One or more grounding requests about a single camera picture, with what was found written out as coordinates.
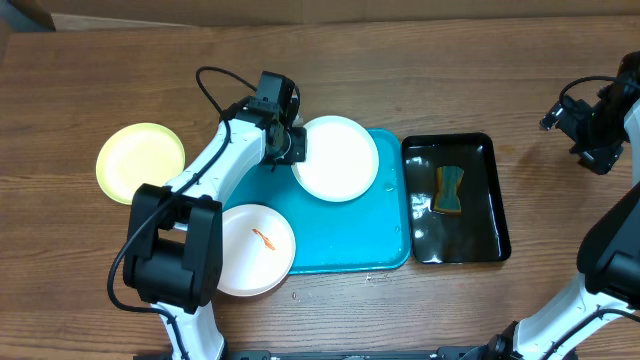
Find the white plate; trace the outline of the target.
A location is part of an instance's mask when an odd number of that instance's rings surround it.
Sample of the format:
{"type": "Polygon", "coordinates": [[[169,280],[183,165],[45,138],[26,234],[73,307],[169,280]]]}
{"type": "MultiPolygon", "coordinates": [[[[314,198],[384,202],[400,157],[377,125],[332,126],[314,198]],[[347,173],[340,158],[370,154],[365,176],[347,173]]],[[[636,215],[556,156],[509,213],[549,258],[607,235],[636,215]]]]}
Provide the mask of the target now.
{"type": "Polygon", "coordinates": [[[363,195],[379,170],[379,152],[369,132],[354,120],[337,115],[304,125],[305,160],[292,166],[300,186],[328,202],[347,202],[363,195]]]}

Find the pink plate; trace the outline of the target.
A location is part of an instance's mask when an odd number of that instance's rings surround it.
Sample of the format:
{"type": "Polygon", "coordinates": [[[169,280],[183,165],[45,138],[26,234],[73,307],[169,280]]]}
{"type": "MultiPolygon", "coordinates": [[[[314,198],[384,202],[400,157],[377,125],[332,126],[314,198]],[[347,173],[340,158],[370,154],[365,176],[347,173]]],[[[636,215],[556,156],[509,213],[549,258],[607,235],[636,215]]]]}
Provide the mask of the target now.
{"type": "Polygon", "coordinates": [[[218,289],[237,297],[268,292],[288,275],[295,254],[294,232],[280,213],[257,204],[228,209],[218,289]]]}

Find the yellow plate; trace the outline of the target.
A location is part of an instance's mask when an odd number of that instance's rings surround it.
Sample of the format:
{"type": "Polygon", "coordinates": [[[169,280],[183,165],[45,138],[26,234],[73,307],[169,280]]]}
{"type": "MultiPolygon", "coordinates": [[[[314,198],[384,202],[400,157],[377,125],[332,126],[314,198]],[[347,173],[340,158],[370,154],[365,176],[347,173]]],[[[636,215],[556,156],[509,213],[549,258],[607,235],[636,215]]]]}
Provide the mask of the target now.
{"type": "Polygon", "coordinates": [[[184,170],[186,155],[178,136],[156,123],[122,128],[102,146],[96,179],[115,202],[130,205],[142,184],[162,186],[184,170]]]}

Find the green yellow sponge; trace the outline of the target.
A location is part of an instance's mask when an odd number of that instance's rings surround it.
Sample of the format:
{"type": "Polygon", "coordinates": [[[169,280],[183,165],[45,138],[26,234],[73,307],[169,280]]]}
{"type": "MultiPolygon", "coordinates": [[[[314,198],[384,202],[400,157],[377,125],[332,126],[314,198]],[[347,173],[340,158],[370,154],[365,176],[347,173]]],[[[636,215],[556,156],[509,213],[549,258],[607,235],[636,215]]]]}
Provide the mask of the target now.
{"type": "Polygon", "coordinates": [[[436,194],[432,210],[440,214],[460,215],[462,213],[458,189],[464,170],[457,166],[441,166],[436,169],[436,194]]]}

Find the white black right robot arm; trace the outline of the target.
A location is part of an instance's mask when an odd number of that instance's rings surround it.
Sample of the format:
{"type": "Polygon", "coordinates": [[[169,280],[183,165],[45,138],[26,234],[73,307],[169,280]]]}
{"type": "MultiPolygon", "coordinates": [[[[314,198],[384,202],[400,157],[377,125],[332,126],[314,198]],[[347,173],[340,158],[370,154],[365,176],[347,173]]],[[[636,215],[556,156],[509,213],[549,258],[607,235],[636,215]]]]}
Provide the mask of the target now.
{"type": "Polygon", "coordinates": [[[571,153],[598,175],[608,173],[630,144],[631,189],[585,235],[577,274],[562,291],[487,344],[453,351],[453,358],[574,359],[578,345],[600,328],[619,318],[639,319],[638,53],[625,55],[616,75],[601,80],[595,105],[562,91],[540,126],[572,139],[571,153]]]}

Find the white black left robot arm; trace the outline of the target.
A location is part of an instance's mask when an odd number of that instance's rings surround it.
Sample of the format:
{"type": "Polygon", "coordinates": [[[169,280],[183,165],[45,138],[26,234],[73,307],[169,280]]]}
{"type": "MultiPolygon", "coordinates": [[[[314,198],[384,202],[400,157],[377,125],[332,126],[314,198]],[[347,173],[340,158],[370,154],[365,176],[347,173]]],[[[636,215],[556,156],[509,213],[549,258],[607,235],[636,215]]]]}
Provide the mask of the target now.
{"type": "Polygon", "coordinates": [[[299,108],[294,81],[263,72],[251,95],[218,111],[216,135],[186,170],[164,186],[135,191],[107,293],[120,310],[160,316],[168,358],[226,357],[212,307],[223,270],[223,206],[254,166],[304,161],[299,108]]]}

